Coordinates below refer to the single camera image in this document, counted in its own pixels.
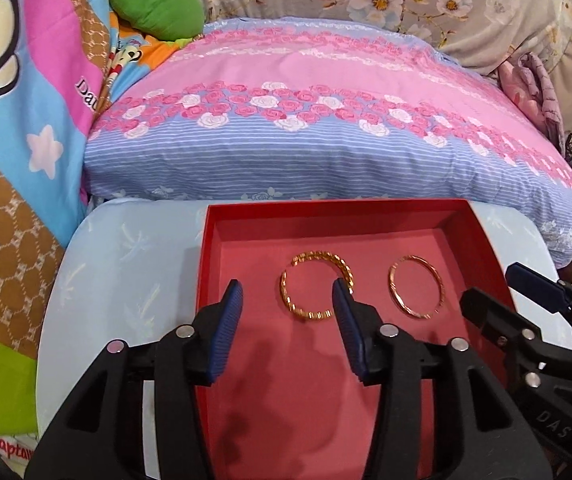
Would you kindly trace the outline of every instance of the blanket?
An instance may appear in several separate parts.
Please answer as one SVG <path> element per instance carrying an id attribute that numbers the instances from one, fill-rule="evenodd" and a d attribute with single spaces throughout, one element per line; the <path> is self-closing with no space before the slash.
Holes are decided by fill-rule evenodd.
<path id="1" fill-rule="evenodd" d="M 90 126 L 178 48 L 108 0 L 0 0 L 0 435 L 37 429 L 40 330 L 84 216 Z"/>

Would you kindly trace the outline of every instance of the thin gold bangle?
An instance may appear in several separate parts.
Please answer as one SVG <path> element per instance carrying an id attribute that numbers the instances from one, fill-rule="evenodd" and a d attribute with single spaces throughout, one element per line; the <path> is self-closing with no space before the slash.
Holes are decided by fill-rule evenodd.
<path id="1" fill-rule="evenodd" d="M 432 277 L 435 278 L 437 285 L 439 285 L 440 302 L 437 304 L 437 307 L 435 308 L 434 312 L 429 312 L 428 314 L 421 314 L 419 312 L 415 312 L 414 310 L 406 306 L 401 296 L 399 296 L 399 293 L 397 292 L 397 287 L 395 286 L 395 271 L 397 270 L 397 266 L 401 262 L 405 262 L 406 260 L 412 260 L 413 262 L 417 262 L 418 264 L 428 269 L 432 274 Z M 401 308 L 406 314 L 409 314 L 410 316 L 413 317 L 418 317 L 419 319 L 431 319 L 433 314 L 437 314 L 442 305 L 444 304 L 444 302 L 446 301 L 446 290 L 444 288 L 444 282 L 442 281 L 442 277 L 437 272 L 437 269 L 431 266 L 431 264 L 429 264 L 425 259 L 420 258 L 419 256 L 414 256 L 412 254 L 409 254 L 408 256 L 403 256 L 400 260 L 395 262 L 390 267 L 390 270 L 388 271 L 388 287 L 390 288 L 390 292 L 393 295 L 395 302 L 399 305 L 399 308 Z"/>
<path id="2" fill-rule="evenodd" d="M 308 260 L 325 260 L 332 263 L 339 270 L 341 270 L 341 275 L 346 280 L 348 284 L 348 291 L 352 294 L 352 287 L 354 286 L 354 281 L 352 279 L 351 268 L 346 264 L 346 262 L 341 259 L 337 254 L 329 253 L 327 251 L 309 251 L 307 253 L 301 253 L 295 256 L 290 265 L 293 267 L 301 262 L 307 262 Z M 323 312 L 307 312 L 302 308 L 298 308 L 290 299 L 288 291 L 286 290 L 286 271 L 281 273 L 281 281 L 279 282 L 279 291 L 281 293 L 281 299 L 284 305 L 290 310 L 295 316 L 301 317 L 302 319 L 327 319 L 333 317 L 333 313 L 330 310 L 324 310 Z"/>

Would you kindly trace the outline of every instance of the twisted gold bangle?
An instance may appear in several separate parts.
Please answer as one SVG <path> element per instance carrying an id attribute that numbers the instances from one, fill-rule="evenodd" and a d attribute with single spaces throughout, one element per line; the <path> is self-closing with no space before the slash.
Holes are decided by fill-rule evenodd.
<path id="1" fill-rule="evenodd" d="M 346 280 L 348 284 L 348 291 L 352 294 L 352 287 L 354 286 L 354 281 L 352 279 L 351 268 L 342 260 L 337 254 L 329 253 L 327 251 L 309 251 L 307 253 L 301 253 L 295 256 L 290 265 L 293 267 L 301 262 L 307 262 L 308 260 L 325 260 L 332 263 L 341 270 L 341 275 Z M 279 291 L 281 293 L 281 299 L 284 305 L 290 310 L 295 316 L 301 317 L 303 319 L 327 319 L 333 317 L 333 313 L 330 310 L 325 310 L 323 312 L 307 312 L 301 308 L 297 308 L 292 301 L 290 301 L 290 296 L 286 290 L 286 271 L 281 273 L 281 281 L 279 283 Z"/>
<path id="2" fill-rule="evenodd" d="M 412 260 L 413 262 L 417 262 L 418 264 L 424 266 L 426 269 L 430 271 L 432 277 L 435 278 L 435 281 L 437 281 L 437 285 L 439 285 L 440 288 L 440 302 L 437 304 L 437 307 L 435 308 L 435 311 L 433 313 L 429 312 L 428 314 L 420 314 L 419 312 L 415 312 L 414 310 L 408 308 L 406 304 L 403 302 L 401 296 L 399 296 L 399 293 L 397 292 L 397 287 L 395 286 L 395 271 L 397 270 L 397 266 L 401 262 L 405 262 L 406 260 Z M 432 315 L 439 312 L 440 308 L 446 301 L 446 290 L 444 288 L 444 282 L 442 281 L 442 278 L 437 272 L 437 269 L 431 266 L 431 264 L 429 264 L 425 259 L 420 258 L 419 256 L 413 256 L 412 254 L 409 254 L 408 256 L 403 256 L 399 261 L 395 262 L 390 267 L 390 270 L 388 271 L 388 286 L 390 288 L 391 294 L 393 295 L 393 298 L 395 298 L 395 302 L 399 305 L 399 308 L 401 308 L 406 314 L 409 314 L 410 316 L 413 317 L 418 317 L 419 319 L 431 319 Z"/>

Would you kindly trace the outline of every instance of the red box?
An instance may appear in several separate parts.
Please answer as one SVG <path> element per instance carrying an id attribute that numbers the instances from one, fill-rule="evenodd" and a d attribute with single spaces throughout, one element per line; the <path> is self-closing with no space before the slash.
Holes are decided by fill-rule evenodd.
<path id="1" fill-rule="evenodd" d="M 467 338 L 504 380 L 502 354 L 463 319 L 461 294 L 478 286 L 514 308 L 502 269 L 464 200 L 346 200 L 211 205 L 204 230 L 197 307 L 216 303 L 229 280 L 243 286 L 243 313 L 226 371 L 200 392 L 200 410 L 218 480 L 359 480 L 379 387 L 364 388 L 349 367 L 334 319 L 302 322 L 285 308 L 279 279 L 305 310 L 330 309 L 339 275 L 326 262 L 290 266 L 304 251 L 331 251 L 354 275 L 354 297 L 415 338 Z M 419 320 L 393 302 L 389 267 L 416 254 L 439 272 L 446 303 Z M 395 275 L 414 310 L 431 312 L 438 286 L 414 262 Z M 422 388 L 419 476 L 431 473 L 432 388 Z"/>

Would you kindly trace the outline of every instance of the green pillow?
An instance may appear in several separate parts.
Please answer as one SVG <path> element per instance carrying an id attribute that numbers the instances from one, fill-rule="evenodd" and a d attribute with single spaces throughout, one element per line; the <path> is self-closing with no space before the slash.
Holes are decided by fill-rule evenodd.
<path id="1" fill-rule="evenodd" d="M 120 18 L 157 40 L 193 38 L 203 31 L 199 0 L 110 0 L 110 4 Z"/>

